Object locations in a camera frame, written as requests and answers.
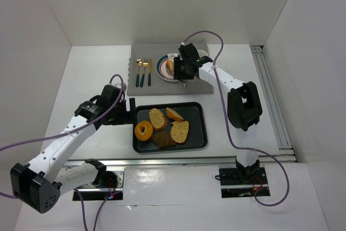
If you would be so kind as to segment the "orange glazed donut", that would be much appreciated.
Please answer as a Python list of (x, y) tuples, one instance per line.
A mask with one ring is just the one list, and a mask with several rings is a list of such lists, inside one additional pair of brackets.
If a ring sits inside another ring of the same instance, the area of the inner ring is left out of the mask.
[(140, 121), (135, 126), (135, 136), (138, 140), (145, 142), (149, 140), (153, 135), (154, 129), (149, 121)]

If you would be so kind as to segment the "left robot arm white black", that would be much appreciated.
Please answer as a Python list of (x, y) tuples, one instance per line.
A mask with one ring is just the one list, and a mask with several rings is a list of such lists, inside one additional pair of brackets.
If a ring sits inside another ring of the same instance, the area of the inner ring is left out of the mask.
[(87, 159), (70, 169), (63, 166), (73, 153), (101, 126), (132, 124), (135, 99), (126, 101), (124, 91), (105, 85), (100, 95), (83, 102), (64, 130), (27, 164), (10, 170), (12, 193), (39, 213), (48, 212), (59, 197), (79, 186), (116, 186), (117, 176), (96, 159)]

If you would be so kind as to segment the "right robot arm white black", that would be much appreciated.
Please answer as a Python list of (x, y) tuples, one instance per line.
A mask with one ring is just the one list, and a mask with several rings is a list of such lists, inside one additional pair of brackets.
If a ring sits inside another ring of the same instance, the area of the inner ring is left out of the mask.
[(256, 152), (256, 133), (263, 113), (257, 87), (254, 82), (238, 80), (213, 64), (207, 56), (193, 61), (177, 56), (174, 58), (174, 78), (191, 80), (194, 77), (219, 89), (226, 126), (236, 130), (236, 169), (239, 179), (252, 178), (260, 167)]

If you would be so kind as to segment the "orange round bun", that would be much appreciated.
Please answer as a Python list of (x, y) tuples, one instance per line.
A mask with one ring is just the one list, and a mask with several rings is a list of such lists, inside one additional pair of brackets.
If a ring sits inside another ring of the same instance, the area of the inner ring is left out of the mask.
[(166, 71), (169, 75), (174, 75), (174, 63), (172, 60), (167, 60), (165, 64)]

